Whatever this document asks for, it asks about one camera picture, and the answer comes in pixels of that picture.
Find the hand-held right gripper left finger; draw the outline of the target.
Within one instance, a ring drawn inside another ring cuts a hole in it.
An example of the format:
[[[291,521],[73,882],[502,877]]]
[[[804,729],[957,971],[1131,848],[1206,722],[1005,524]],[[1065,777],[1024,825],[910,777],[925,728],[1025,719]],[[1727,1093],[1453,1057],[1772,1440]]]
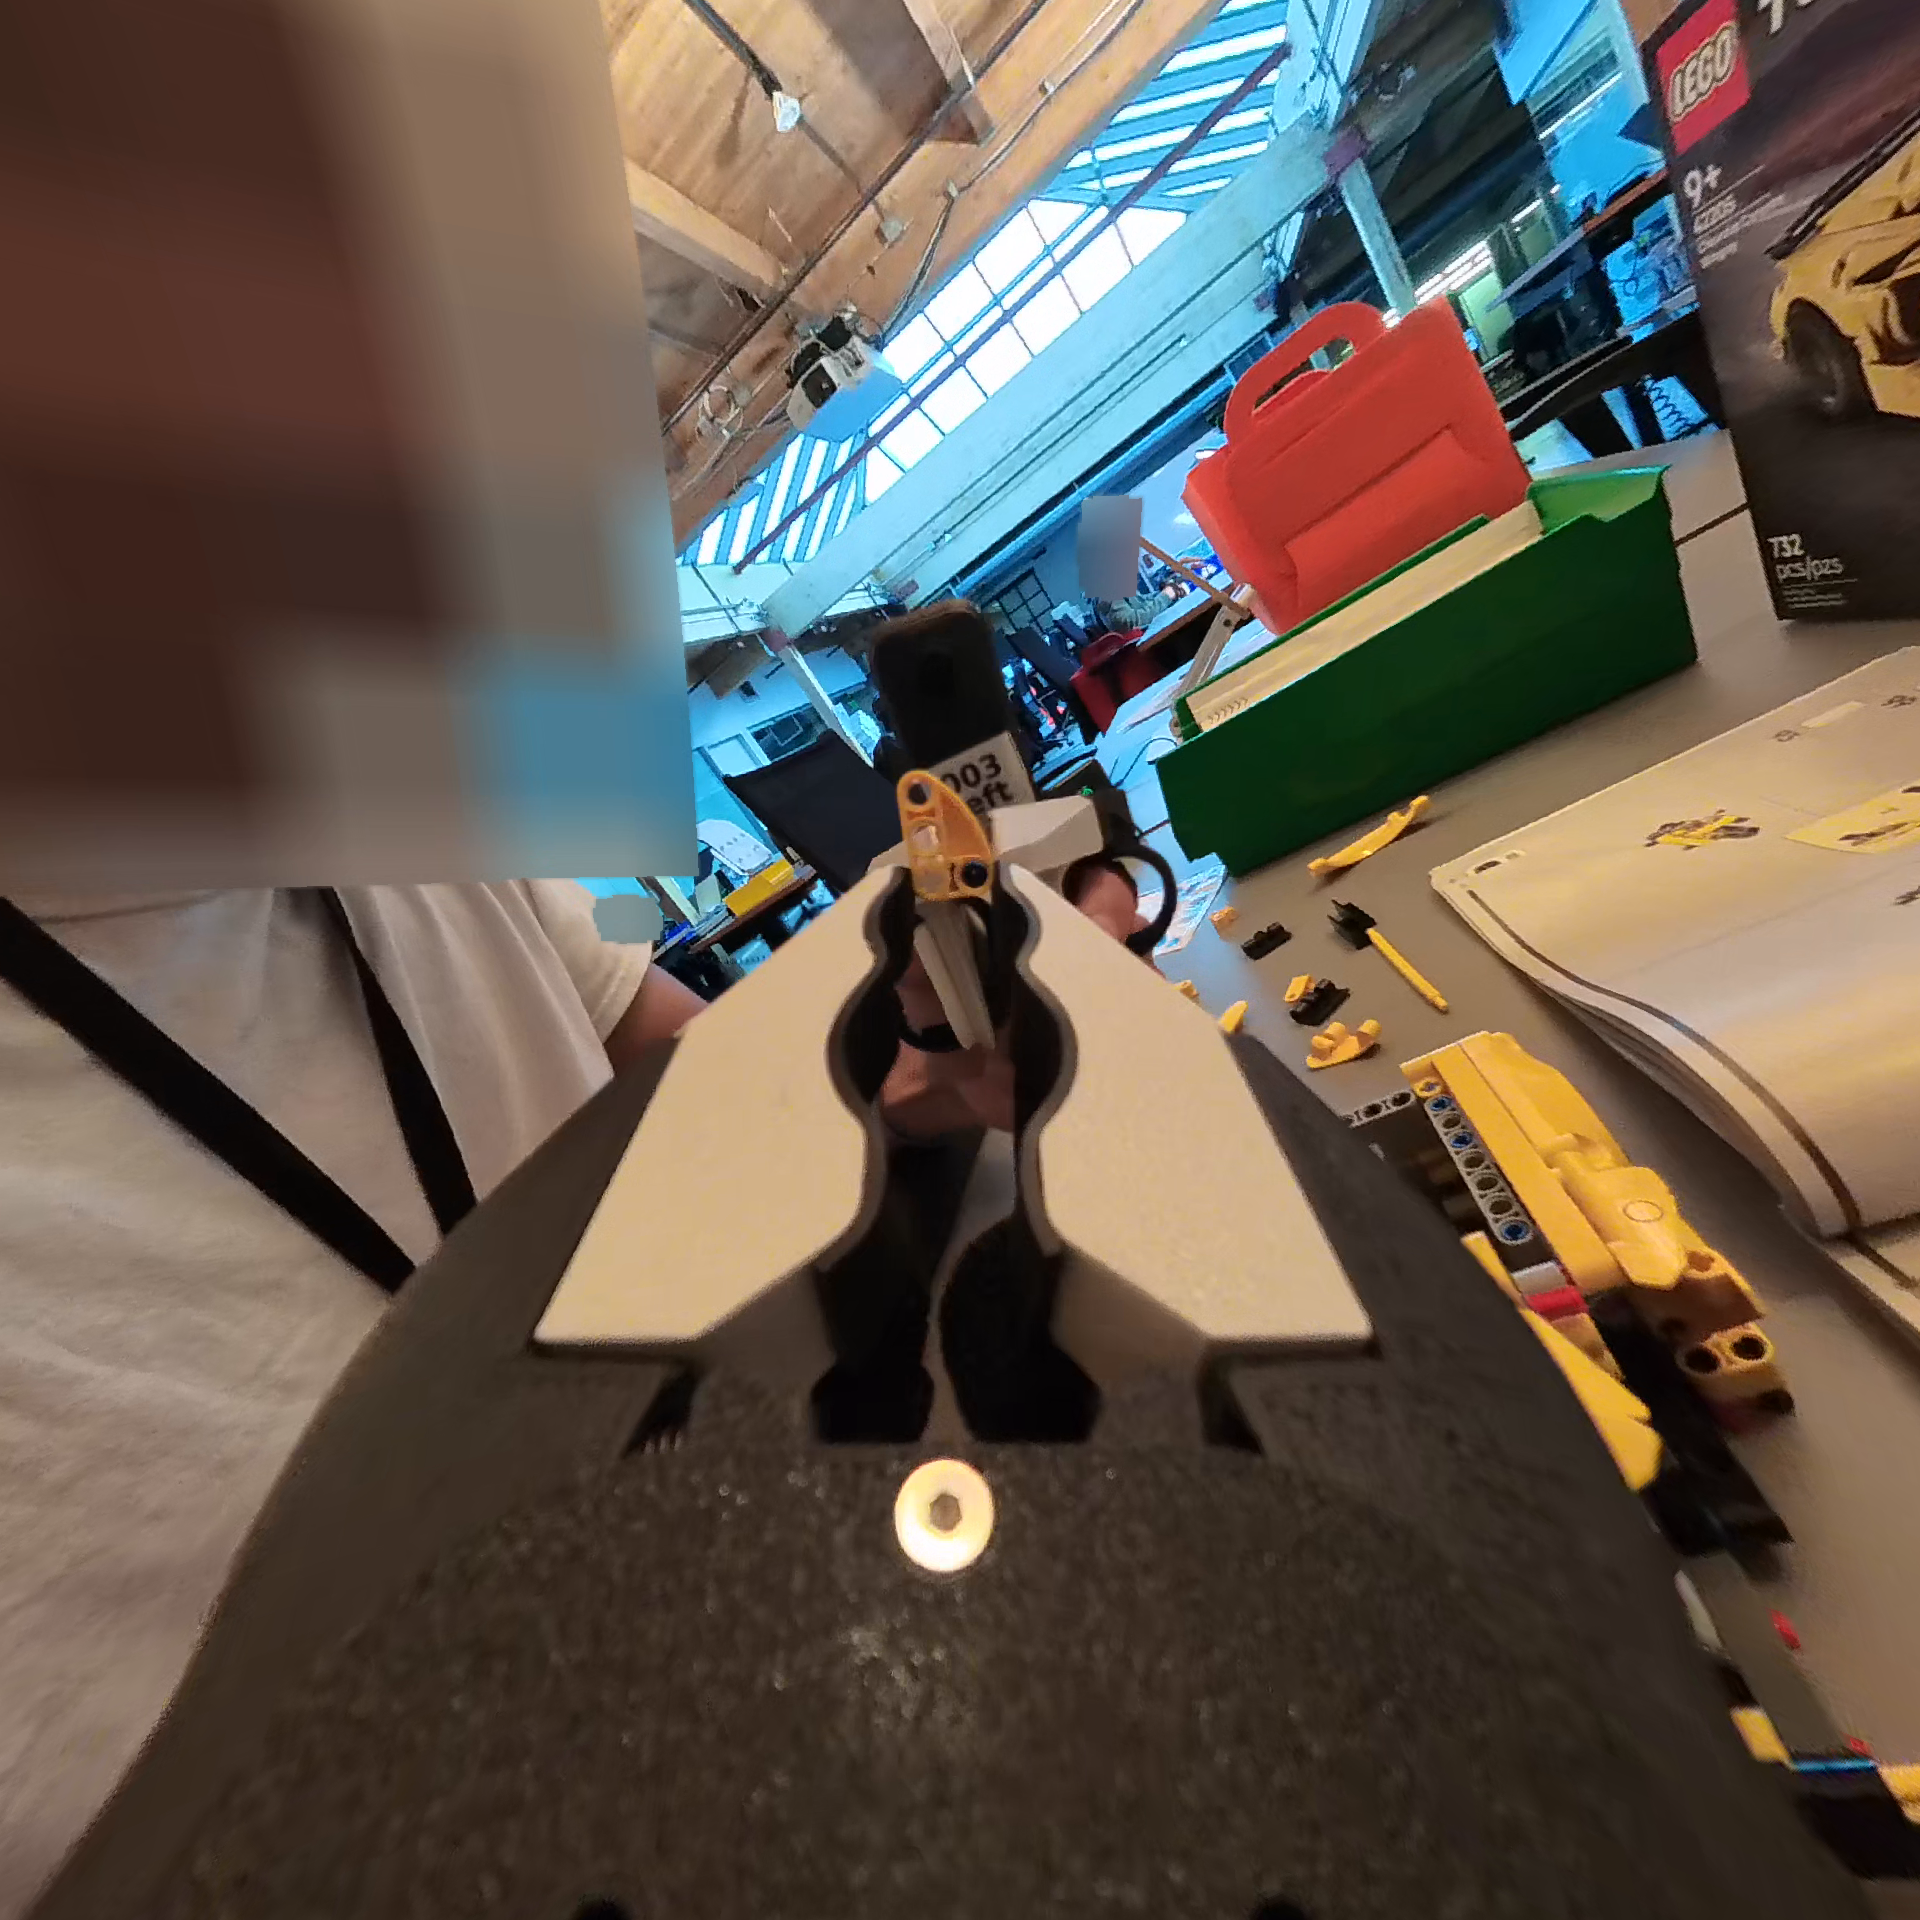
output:
[[[878,1101],[917,924],[875,869],[696,1015],[535,1324],[552,1353],[629,1353],[811,1391],[835,1364],[820,1273],[872,1225]]]

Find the black office chair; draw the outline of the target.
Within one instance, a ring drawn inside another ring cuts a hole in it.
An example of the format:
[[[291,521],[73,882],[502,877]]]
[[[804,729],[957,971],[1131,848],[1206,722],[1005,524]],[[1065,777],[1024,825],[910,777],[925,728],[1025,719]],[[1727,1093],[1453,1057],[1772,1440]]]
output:
[[[875,859],[901,847],[895,788],[841,737],[823,733],[721,783],[831,897],[859,885]]]

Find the ceiling sensor box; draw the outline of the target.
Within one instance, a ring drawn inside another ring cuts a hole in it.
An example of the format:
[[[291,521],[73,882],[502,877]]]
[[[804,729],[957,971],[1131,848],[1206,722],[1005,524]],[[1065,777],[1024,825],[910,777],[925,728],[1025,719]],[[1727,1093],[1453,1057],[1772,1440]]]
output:
[[[839,399],[864,387],[883,368],[872,341],[846,313],[803,332],[784,365],[784,417],[804,432]]]

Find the yellow curved bar piece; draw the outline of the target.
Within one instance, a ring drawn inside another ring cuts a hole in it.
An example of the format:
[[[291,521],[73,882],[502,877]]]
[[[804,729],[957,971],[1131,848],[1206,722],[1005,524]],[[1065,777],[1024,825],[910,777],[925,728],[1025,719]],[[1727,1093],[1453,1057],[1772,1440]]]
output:
[[[1353,837],[1344,848],[1335,852],[1317,856],[1307,861],[1307,873],[1317,880],[1333,877],[1337,873],[1348,873],[1357,869],[1361,861],[1379,858],[1388,848],[1400,841],[1408,832],[1420,829],[1430,811],[1430,799],[1420,795],[1400,807],[1388,811],[1375,825],[1366,832]]]

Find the skylight window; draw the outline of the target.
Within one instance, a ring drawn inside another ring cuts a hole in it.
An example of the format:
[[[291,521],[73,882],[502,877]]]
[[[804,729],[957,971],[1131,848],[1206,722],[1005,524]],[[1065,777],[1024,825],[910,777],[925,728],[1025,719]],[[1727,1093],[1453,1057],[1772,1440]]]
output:
[[[1184,49],[884,336],[883,408],[804,431],[683,544],[687,568],[788,568],[1005,389],[1206,209],[1272,138],[1289,4],[1220,4]]]

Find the grey desk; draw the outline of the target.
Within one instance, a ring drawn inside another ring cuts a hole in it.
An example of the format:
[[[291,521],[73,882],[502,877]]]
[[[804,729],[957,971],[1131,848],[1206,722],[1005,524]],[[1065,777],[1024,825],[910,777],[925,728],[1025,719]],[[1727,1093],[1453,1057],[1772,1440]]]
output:
[[[1735,1451],[1783,1513],[1791,1547],[1752,1571],[1766,1607],[1799,1637],[1799,1664],[1841,1731],[1884,1762],[1917,1756],[1915,1338],[1820,1253],[1742,1155],[1542,996],[1436,897],[1430,869],[1584,801],[1790,697],[1907,645],[1913,619],[1780,625],[1763,584],[1743,485],[1724,434],[1684,441],[1665,467],[1695,663],[1430,792],[1430,819],[1335,895],[1449,996],[1452,1017],[1368,954],[1345,952],[1307,859],[1230,880],[1230,932],[1196,931],[1164,971],[1196,983],[1208,1011],[1247,1002],[1247,1029],[1309,1079],[1305,1034],[1279,994],[1286,971],[1348,986],[1348,1011],[1379,1017],[1392,1060],[1328,1074],[1321,1100],[1345,1111],[1399,1083],[1399,1060],[1481,1029],[1513,1034],[1565,1073],[1616,1133],[1673,1187],[1686,1218],[1757,1288],[1796,1412],[1735,1434]]]

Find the person's left forearm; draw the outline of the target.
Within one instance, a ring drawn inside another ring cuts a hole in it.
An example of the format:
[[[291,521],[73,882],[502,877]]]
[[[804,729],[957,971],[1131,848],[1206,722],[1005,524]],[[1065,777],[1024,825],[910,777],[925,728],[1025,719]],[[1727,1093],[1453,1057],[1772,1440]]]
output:
[[[615,1073],[623,1073],[656,1045],[675,1041],[708,1002],[687,983],[648,962],[639,986],[605,1034],[603,1047]]]

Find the scattered yellow black pieces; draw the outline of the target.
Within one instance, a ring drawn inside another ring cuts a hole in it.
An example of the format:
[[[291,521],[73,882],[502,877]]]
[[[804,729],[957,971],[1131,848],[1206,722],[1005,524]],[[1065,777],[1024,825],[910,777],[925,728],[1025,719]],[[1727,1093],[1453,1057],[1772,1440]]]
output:
[[[1384,954],[1375,940],[1375,920],[1355,904],[1335,904],[1331,920],[1341,940],[1348,940],[1351,945],[1357,943],[1357,949],[1375,946]],[[1208,914],[1208,924],[1216,931],[1230,931],[1235,921],[1237,908],[1217,908]],[[1247,959],[1265,959],[1281,949],[1286,938],[1289,931],[1281,924],[1270,924],[1241,945],[1241,954]],[[1286,1017],[1312,1029],[1305,1057],[1309,1073],[1351,1066],[1379,1050],[1382,1037],[1379,1019],[1361,1019],[1357,1025],[1335,1019],[1345,999],[1348,989],[1331,977],[1295,975],[1286,980],[1281,993]],[[1216,1029],[1227,1037],[1237,1035],[1243,1029],[1246,1007],[1247,1002],[1237,1002],[1227,1012],[1217,1015]]]

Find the yellow toy car model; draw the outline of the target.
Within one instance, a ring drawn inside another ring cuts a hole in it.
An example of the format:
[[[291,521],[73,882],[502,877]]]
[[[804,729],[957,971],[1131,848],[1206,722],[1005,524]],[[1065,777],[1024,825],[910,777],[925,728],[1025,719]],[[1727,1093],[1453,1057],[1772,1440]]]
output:
[[[1677,1557],[1735,1736],[1861,1881],[1915,1881],[1915,1762],[1881,1760],[1803,1675],[1752,1571],[1791,1533],[1732,1434],[1793,1412],[1757,1291],[1593,1104],[1505,1034],[1400,1068],[1345,1125],[1445,1217],[1547,1356]]]

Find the green plastic bin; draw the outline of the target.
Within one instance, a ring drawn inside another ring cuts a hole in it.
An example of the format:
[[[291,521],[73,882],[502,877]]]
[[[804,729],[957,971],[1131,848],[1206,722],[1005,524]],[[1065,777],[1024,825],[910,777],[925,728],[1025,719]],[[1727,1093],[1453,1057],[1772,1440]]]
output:
[[[1168,828],[1246,876],[1693,661],[1665,469],[1552,471],[1184,696]]]

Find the black toy set box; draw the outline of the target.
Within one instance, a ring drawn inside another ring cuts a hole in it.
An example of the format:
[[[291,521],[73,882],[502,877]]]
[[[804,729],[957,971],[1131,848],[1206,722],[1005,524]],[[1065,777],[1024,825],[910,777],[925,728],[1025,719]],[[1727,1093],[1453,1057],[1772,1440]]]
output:
[[[1917,612],[1917,4],[1652,4],[1647,103],[1783,619]]]

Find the instruction booklet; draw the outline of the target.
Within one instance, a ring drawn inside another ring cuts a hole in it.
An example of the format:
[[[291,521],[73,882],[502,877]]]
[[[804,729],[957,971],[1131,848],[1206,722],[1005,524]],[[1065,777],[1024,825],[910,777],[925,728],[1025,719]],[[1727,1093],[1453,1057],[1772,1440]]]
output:
[[[1430,872],[1915,1325],[1917,651]]]

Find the person's left hand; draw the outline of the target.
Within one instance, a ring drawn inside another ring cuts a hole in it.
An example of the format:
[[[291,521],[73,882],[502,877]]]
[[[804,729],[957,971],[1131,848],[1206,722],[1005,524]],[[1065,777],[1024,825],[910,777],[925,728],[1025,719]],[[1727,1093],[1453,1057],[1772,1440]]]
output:
[[[1131,872],[1117,859],[1083,859],[1062,876],[1062,899],[1115,943],[1145,929]],[[879,1088],[879,1116],[897,1139],[927,1141],[973,1130],[1013,1131],[1017,1071],[1009,1029],[991,1047],[927,1051],[902,1037]]]

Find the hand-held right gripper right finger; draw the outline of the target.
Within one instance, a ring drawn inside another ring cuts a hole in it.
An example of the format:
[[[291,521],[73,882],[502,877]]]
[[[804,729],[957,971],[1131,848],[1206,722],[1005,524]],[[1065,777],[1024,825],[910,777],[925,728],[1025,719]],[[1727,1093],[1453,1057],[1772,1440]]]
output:
[[[1001,872],[1017,1207],[1049,1340],[1097,1386],[1374,1340],[1235,1041],[1029,869]]]

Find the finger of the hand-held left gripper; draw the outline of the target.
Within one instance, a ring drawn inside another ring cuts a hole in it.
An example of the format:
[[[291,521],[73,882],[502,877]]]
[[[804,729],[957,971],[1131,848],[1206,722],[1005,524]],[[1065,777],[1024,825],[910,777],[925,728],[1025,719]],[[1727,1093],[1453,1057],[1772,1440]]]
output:
[[[1008,859],[1065,889],[1068,872],[1109,858],[1111,821],[1092,801],[1032,801],[972,807],[984,847],[988,895],[959,904],[959,1047],[984,1050],[1013,1003],[1013,971],[1024,945],[1024,908],[1008,904],[1001,872]]]
[[[895,1041],[912,1050],[976,1047],[976,921],[972,901],[933,901],[920,897],[905,841],[875,858],[871,873],[901,872],[905,880],[887,880],[861,897],[861,935],[865,940],[871,980],[861,989],[861,1047],[878,1050]],[[897,999],[905,945],[913,949],[913,965],[925,977],[927,993],[939,1002],[939,1019],[919,1017]]]

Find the red plastic case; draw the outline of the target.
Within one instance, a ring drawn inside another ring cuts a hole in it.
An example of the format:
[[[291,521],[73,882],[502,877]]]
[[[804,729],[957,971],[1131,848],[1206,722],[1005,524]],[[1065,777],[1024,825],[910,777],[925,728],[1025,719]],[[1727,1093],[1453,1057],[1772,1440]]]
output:
[[[1446,300],[1317,311],[1235,384],[1184,505],[1276,636],[1528,491]]]

